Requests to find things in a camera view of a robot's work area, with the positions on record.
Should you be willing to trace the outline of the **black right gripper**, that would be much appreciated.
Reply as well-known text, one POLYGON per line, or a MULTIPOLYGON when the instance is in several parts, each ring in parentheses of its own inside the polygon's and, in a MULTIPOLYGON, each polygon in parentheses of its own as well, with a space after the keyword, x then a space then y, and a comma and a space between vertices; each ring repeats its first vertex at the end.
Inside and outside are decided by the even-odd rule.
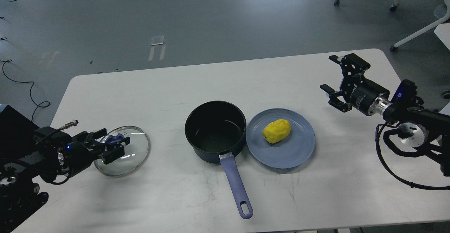
POLYGON ((366 116, 374 115, 376 99, 379 97, 387 99, 390 92, 365 78, 364 73, 371 68, 371 65, 354 53, 340 57, 331 55, 329 60, 340 66, 344 76, 340 91, 335 91, 327 84, 320 85, 320 89, 325 91, 328 96, 329 105, 341 112, 348 112, 354 107, 366 116), (341 101, 339 97, 343 97, 345 102, 341 101))

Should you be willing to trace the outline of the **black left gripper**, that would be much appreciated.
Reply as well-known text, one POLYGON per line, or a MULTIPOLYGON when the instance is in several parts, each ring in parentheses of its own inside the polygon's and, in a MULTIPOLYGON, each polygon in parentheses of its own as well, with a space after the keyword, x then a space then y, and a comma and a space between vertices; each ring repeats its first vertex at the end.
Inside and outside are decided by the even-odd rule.
POLYGON ((81 132, 70 136, 66 132, 58 134, 58 175, 74 177, 84 171, 92 162, 100 158, 103 164, 110 164, 125 155, 125 147, 130 137, 105 137, 103 128, 95 132, 81 132))

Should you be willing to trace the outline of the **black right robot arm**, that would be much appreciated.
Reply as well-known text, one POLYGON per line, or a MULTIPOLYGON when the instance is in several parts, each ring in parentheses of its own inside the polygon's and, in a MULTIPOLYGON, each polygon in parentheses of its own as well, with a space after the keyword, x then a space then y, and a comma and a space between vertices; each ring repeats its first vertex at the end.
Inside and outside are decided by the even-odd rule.
POLYGON ((410 188, 449 190, 449 186, 420 185, 399 177, 387 165, 380 146, 383 141, 401 157, 425 156, 439 164, 442 174, 448 177, 449 116, 425 109, 417 86, 408 79, 399 84, 389 99, 390 92, 386 88, 365 77, 370 64, 357 54, 331 55, 329 59, 339 65, 343 75, 337 91, 327 84, 320 86, 327 93, 329 105, 342 112, 357 109, 365 116, 380 114, 383 117, 385 122, 376 126, 375 148, 384 169, 410 188))

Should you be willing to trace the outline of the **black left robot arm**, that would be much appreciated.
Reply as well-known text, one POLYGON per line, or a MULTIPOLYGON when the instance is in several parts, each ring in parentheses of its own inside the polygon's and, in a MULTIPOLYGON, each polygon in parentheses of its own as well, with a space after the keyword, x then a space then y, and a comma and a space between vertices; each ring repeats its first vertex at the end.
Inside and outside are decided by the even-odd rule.
POLYGON ((74 136, 65 132, 77 124, 73 120, 58 129, 38 128, 33 131, 29 154, 1 158, 2 233, 15 230, 49 200, 49 194, 34 183, 35 177, 62 185, 96 160, 110 164, 125 155, 129 137, 118 134, 100 142, 98 139, 107 135, 105 128, 74 136))

